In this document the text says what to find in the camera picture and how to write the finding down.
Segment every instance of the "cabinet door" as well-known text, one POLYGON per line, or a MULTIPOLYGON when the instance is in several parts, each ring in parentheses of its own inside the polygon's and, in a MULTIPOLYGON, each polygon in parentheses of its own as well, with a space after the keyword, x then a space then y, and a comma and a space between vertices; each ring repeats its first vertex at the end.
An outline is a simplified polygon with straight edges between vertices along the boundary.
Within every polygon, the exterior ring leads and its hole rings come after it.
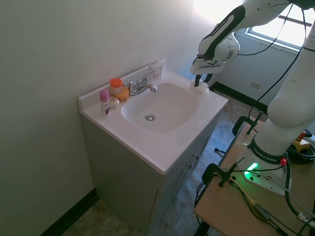
POLYGON ((187 162, 182 163, 180 168, 173 174, 167 185, 157 192, 150 224, 153 224, 161 216, 171 201, 175 198, 187 169, 187 162))
POLYGON ((208 140, 210 137, 205 138, 195 149, 194 152, 191 154, 191 159, 187 163, 187 171, 183 177, 181 186, 184 185, 187 179, 190 177, 194 169, 196 168, 197 164, 199 163, 200 157, 203 153, 203 150, 207 146, 208 140))

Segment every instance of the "floor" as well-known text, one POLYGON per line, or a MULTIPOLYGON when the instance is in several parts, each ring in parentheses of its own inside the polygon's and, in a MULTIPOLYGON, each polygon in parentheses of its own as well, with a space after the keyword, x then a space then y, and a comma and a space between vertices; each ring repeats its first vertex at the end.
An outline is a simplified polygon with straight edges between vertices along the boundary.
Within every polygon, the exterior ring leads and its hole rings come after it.
MULTIPOLYGON (((201 176, 210 163, 219 163, 221 157, 214 152, 215 148, 226 150, 233 140, 232 128, 237 119, 247 115, 249 106, 218 93, 229 99, 221 118, 209 140, 203 156, 187 180, 184 187, 178 193, 176 199, 171 203, 149 236, 193 236, 198 228, 196 216, 193 214, 195 192, 201 182, 201 176)), ((221 236, 214 229, 210 229, 210 236, 221 236)), ((142 236, 143 234, 135 228, 128 226, 116 217, 99 200, 79 220, 77 220, 63 236, 142 236)))

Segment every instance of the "table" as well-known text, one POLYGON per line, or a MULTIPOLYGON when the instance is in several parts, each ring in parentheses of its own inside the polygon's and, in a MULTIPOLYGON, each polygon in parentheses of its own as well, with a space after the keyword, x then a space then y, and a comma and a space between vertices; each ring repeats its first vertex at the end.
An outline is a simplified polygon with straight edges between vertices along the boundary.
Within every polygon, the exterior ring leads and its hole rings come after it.
MULTIPOLYGON (((263 122, 259 121, 256 130, 263 126, 263 122)), ((245 124, 225 153, 220 167, 229 169, 236 162, 236 157, 246 149, 244 143, 249 144, 255 132, 246 134, 250 128, 249 124, 245 124)), ((291 163, 292 168, 292 188, 291 192, 296 198, 309 210, 313 209, 315 199, 315 164, 298 165, 291 163)), ((298 220, 286 204, 284 196, 279 196, 259 186, 247 182, 242 173, 233 173, 236 181, 247 191, 254 201, 259 203, 263 208, 281 220, 292 230, 299 232, 303 226, 303 222, 298 220)), ((221 181, 218 177, 214 177, 203 195, 199 200, 194 213, 201 218, 206 224, 211 226, 225 236, 279 236, 274 228, 268 224, 256 219, 250 212, 245 200, 239 190, 228 183, 223 188, 218 186, 221 181)), ((301 207, 290 198, 292 205, 298 212, 304 212, 301 207)), ((295 235, 280 223, 277 222, 290 236, 295 235)), ((309 235, 307 227, 302 235, 309 235)))

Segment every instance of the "drain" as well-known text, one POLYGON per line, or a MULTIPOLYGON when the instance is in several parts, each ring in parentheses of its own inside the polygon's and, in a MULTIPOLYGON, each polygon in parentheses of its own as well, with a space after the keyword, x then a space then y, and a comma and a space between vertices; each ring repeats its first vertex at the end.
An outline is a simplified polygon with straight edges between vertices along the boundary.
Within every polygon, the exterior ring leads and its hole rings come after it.
POLYGON ((153 120, 156 119, 155 116, 153 116, 153 115, 151 115, 151 114, 147 114, 147 115, 145 116, 145 118, 146 118, 146 120, 148 120, 148 121, 153 121, 153 120))

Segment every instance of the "red button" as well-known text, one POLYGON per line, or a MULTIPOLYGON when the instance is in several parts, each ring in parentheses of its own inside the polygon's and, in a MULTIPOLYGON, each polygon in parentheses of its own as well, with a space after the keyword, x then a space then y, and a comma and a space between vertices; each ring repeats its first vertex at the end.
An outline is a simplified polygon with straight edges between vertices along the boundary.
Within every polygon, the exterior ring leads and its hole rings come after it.
POLYGON ((300 136, 297 137, 297 140, 302 140, 302 139, 304 139, 305 135, 306 135, 306 132, 303 131, 302 134, 300 134, 300 136))
POLYGON ((285 158, 281 158, 281 159, 280 159, 280 164, 281 164, 281 165, 285 166, 286 163, 287 163, 287 160, 286 160, 285 158))

